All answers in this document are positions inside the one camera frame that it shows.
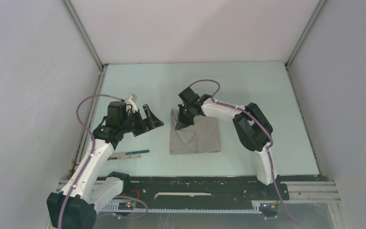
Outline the grey cloth napkin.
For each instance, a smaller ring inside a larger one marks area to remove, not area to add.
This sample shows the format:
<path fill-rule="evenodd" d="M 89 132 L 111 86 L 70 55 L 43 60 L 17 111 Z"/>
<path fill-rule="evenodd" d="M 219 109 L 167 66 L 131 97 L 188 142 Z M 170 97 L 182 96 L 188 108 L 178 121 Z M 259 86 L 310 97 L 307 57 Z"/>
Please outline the grey cloth napkin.
<path fill-rule="evenodd" d="M 178 111 L 171 111 L 169 152 L 171 155 L 217 153 L 222 150 L 219 121 L 215 117 L 197 116 L 194 125 L 181 130 L 175 127 Z"/>

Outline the left white base arm link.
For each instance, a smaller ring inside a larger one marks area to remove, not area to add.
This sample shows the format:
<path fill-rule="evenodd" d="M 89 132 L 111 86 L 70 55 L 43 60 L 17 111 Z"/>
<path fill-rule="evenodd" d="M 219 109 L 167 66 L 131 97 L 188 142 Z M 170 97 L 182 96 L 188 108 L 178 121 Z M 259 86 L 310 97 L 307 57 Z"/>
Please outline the left white base arm link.
<path fill-rule="evenodd" d="M 115 196 L 123 192 L 125 181 L 130 181 L 130 175 L 121 172 L 111 172 L 105 181 L 92 191 L 88 203 L 94 204 L 96 214 L 99 214 L 103 207 Z"/>

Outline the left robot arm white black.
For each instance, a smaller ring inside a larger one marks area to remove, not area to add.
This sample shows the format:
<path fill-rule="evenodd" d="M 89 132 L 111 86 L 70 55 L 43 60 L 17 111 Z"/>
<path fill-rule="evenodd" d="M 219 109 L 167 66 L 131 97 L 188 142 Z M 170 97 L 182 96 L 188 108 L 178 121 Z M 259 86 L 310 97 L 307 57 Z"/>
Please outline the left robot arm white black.
<path fill-rule="evenodd" d="M 132 186 L 118 177 L 107 177 L 99 188 L 93 186 L 105 162 L 127 133 L 139 136 L 164 123 L 143 105 L 146 118 L 141 117 L 134 102 L 113 101 L 107 115 L 90 133 L 90 150 L 80 166 L 59 193 L 50 193 L 47 207 L 51 225 L 57 229 L 91 229 L 98 213 L 114 197 L 127 198 Z"/>

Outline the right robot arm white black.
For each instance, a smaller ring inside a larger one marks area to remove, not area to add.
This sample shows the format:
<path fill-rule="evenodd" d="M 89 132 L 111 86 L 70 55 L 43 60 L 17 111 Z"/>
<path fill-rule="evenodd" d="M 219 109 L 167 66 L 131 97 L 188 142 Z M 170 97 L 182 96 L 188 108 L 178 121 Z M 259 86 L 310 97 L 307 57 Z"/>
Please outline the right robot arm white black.
<path fill-rule="evenodd" d="M 178 94 L 182 104 L 179 111 L 175 130 L 181 130 L 194 125 L 197 116 L 214 117 L 232 121 L 241 144 L 255 153 L 257 179 L 261 182 L 258 193 L 263 199 L 271 199 L 277 194 L 274 184 L 276 173 L 274 163 L 268 149 L 272 147 L 273 128 L 257 104 L 246 106 L 227 104 L 204 94 L 199 96 L 190 87 Z"/>

